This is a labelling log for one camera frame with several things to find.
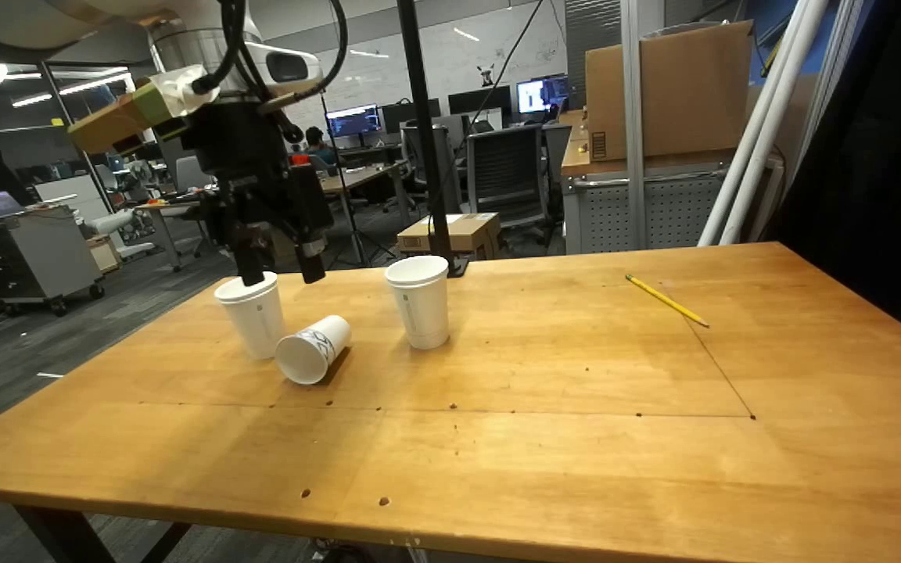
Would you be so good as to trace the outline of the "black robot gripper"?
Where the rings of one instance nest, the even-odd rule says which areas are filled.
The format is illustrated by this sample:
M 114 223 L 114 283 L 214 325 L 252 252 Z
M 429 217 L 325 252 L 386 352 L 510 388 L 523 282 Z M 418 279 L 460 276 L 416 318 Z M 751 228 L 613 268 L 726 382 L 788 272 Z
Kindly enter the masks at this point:
M 245 283 L 263 282 L 275 239 L 285 239 L 307 283 L 325 276 L 327 198 L 313 162 L 295 162 L 285 120 L 252 104 L 210 104 L 187 120 L 180 145 L 219 182 L 207 198 L 207 228 L 234 255 Z

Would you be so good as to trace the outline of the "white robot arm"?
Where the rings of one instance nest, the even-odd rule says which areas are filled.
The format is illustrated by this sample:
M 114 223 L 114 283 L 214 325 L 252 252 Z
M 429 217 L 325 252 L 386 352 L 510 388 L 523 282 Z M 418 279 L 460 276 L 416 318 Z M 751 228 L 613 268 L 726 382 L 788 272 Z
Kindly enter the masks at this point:
M 292 243 L 299 276 L 320 282 L 325 195 L 292 165 L 285 108 L 320 94 L 337 64 L 265 42 L 247 0 L 0 0 L 0 60 L 48 63 L 114 21 L 145 32 L 158 108 L 127 121 L 121 104 L 106 107 L 72 125 L 72 140 L 109 149 L 145 129 L 180 121 L 180 145 L 219 182 L 207 224 L 234 255 L 240 283 L 265 276 L 265 228 Z

